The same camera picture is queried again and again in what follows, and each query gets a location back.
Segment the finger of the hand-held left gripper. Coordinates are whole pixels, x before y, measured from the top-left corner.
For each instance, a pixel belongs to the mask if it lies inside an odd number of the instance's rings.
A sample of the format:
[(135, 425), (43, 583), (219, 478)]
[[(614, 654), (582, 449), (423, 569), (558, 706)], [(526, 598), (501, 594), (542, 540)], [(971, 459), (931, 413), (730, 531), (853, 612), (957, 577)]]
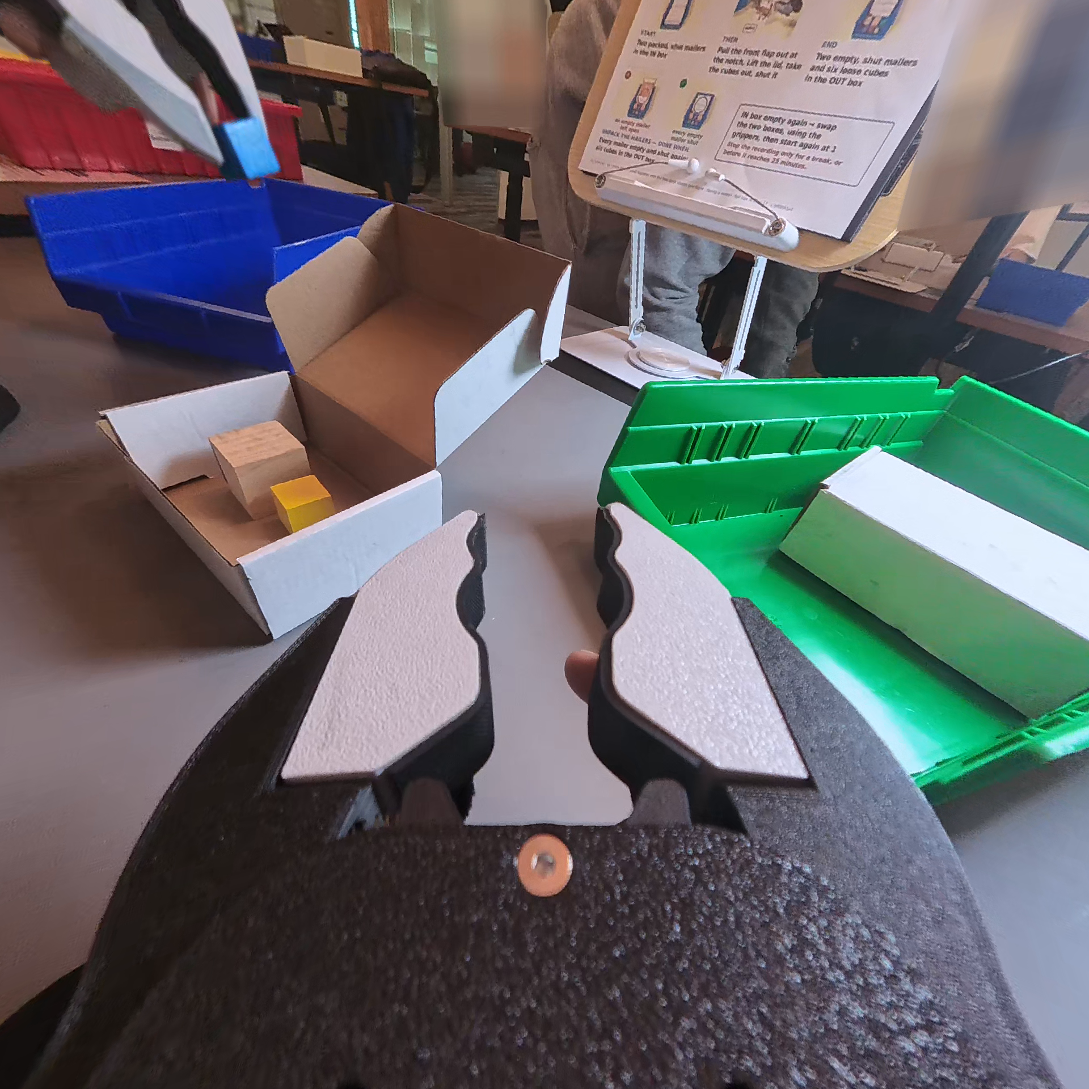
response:
[(140, 110), (189, 151), (222, 166), (223, 156), (197, 96), (157, 50), (122, 2), (53, 1), (59, 44), (50, 64), (107, 112)]
[(227, 117), (261, 118), (261, 102), (238, 34), (222, 1), (129, 1), (129, 13), (182, 82), (208, 79)]

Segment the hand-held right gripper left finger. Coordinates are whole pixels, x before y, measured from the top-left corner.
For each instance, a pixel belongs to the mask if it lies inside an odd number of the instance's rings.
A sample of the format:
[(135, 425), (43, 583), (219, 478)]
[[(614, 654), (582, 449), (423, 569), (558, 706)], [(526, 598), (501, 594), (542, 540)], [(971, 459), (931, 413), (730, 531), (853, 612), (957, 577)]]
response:
[(464, 824), (495, 746), (486, 565), (466, 510), (360, 587), (280, 768), (293, 800), (333, 824)]

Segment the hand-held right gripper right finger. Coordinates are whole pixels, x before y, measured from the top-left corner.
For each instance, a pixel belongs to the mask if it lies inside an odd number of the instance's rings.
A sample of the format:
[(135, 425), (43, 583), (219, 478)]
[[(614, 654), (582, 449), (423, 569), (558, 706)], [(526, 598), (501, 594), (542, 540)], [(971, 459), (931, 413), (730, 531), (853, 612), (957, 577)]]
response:
[(715, 575), (619, 502), (598, 510), (594, 561), (605, 637), (588, 736), (632, 799), (672, 781), (695, 821), (741, 824), (731, 787), (809, 790), (781, 703)]

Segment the blue cube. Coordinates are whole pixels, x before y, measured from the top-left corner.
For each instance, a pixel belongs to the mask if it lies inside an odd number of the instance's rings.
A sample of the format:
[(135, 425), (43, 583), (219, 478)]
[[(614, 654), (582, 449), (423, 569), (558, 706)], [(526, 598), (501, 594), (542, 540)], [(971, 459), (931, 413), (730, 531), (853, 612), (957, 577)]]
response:
[(212, 133), (222, 156), (219, 171), (227, 180), (255, 181), (279, 174), (279, 160), (260, 117), (222, 122)]

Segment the white cardboard mailer box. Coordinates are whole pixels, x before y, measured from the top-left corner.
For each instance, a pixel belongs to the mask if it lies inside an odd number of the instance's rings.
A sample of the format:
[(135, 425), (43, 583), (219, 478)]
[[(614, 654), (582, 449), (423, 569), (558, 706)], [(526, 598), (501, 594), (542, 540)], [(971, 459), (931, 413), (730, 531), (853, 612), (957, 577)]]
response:
[[(143, 494), (270, 637), (306, 623), (442, 523), (439, 467), (560, 354), (571, 264), (406, 206), (272, 285), (293, 374), (106, 409)], [(290, 531), (240, 501), (219, 439), (277, 424), (334, 513)]]

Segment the yellow cube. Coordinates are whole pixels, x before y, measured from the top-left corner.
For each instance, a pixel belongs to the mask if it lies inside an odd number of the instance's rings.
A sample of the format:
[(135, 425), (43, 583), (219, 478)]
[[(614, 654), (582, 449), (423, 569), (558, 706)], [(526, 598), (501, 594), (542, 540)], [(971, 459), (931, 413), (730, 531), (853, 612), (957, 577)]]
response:
[(276, 513), (289, 534), (299, 533), (334, 516), (334, 498), (315, 475), (273, 484), (270, 495)]

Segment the large wooden cube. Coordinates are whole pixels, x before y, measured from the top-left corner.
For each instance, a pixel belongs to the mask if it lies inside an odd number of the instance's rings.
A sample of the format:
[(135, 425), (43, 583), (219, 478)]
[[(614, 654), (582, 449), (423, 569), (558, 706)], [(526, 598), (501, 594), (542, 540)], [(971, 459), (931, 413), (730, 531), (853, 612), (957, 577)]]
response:
[(271, 487), (309, 476), (303, 443), (271, 420), (209, 437), (227, 486), (253, 521), (276, 513)]

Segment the small white box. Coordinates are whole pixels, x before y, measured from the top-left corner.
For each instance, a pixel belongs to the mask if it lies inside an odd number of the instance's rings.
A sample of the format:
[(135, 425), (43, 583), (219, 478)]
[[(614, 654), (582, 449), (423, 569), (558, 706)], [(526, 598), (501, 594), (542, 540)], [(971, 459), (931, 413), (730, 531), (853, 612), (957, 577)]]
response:
[(282, 46), (289, 65), (341, 77), (362, 76), (360, 51), (352, 47), (297, 35), (285, 35)]

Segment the closed white cardboard box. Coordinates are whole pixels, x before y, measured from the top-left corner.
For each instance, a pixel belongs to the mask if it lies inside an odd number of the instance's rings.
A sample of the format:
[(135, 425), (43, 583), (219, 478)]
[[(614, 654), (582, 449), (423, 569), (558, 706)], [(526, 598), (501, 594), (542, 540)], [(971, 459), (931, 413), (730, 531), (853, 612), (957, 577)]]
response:
[(1087, 692), (1087, 550), (880, 448), (780, 549), (1029, 719)]

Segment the green plastic bin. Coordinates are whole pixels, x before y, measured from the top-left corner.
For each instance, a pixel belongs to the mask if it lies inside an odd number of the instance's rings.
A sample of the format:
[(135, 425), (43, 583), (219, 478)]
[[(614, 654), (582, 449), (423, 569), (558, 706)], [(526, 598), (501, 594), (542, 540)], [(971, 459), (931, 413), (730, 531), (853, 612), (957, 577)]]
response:
[(1086, 750), (1087, 696), (1023, 715), (780, 552), (819, 484), (874, 445), (1087, 544), (1087, 431), (971, 378), (651, 380), (598, 503), (627, 504), (758, 605), (933, 804)]

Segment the red plastic bin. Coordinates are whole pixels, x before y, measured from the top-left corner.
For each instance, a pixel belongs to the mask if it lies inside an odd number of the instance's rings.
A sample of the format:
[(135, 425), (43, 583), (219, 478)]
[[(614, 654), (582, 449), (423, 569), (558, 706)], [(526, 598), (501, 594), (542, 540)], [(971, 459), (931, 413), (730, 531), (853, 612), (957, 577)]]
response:
[(36, 170), (219, 178), (136, 110), (108, 113), (44, 63), (1, 59), (1, 150)]

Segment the wooden background table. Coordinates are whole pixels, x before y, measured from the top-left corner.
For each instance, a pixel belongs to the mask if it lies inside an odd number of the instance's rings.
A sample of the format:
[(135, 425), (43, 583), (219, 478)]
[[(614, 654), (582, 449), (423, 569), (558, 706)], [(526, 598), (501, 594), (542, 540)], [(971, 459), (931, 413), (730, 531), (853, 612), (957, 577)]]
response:
[(404, 96), (406, 95), (416, 98), (430, 97), (430, 90), (425, 89), (423, 87), (391, 83), (389, 81), (365, 75), (355, 76), (337, 72), (328, 72), (325, 70), (318, 70), (305, 65), (294, 65), (289, 63), (259, 61), (252, 59), (248, 59), (247, 63), (250, 70), (254, 72), (261, 71), (265, 73), (274, 73), (283, 76), (306, 78), (306, 79), (311, 79), (313, 82), (330, 84), (342, 88), (362, 87), (374, 90), (395, 91), (396, 94)]

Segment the blue plastic bin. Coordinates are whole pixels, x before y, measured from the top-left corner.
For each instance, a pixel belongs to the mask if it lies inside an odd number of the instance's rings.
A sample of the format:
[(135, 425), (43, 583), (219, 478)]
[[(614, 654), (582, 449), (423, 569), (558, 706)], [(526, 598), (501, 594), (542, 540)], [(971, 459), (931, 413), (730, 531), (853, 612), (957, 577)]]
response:
[(118, 337), (287, 374), (265, 293), (387, 205), (281, 180), (26, 199), (70, 306), (99, 314)]

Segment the wooden background desk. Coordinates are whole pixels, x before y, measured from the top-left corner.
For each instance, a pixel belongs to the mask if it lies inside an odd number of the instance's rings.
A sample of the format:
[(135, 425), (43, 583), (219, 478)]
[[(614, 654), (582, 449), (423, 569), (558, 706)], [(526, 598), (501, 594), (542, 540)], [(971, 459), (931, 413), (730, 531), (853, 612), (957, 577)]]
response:
[[(920, 314), (931, 313), (941, 298), (939, 294), (929, 289), (919, 293), (905, 292), (900, 287), (892, 287), (883, 282), (857, 276), (851, 270), (840, 271), (834, 274), (834, 278), (837, 287)], [(970, 299), (960, 309), (959, 321), (962, 325), (994, 334), (1013, 337), (1013, 339), (1039, 345), (1039, 347), (1056, 348), (1065, 354), (1086, 355), (1088, 352), (1087, 305), (1070, 316), (1069, 321), (1065, 325), (1055, 326), (1008, 313), (979, 308), (974, 304), (974, 299)]]

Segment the small blue bin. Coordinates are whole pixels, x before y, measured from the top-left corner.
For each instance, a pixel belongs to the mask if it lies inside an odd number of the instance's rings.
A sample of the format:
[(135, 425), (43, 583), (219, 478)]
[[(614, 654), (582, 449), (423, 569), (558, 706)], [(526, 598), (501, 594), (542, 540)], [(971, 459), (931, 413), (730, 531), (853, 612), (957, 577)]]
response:
[(1000, 259), (976, 302), (980, 309), (1063, 327), (1088, 302), (1088, 279)]

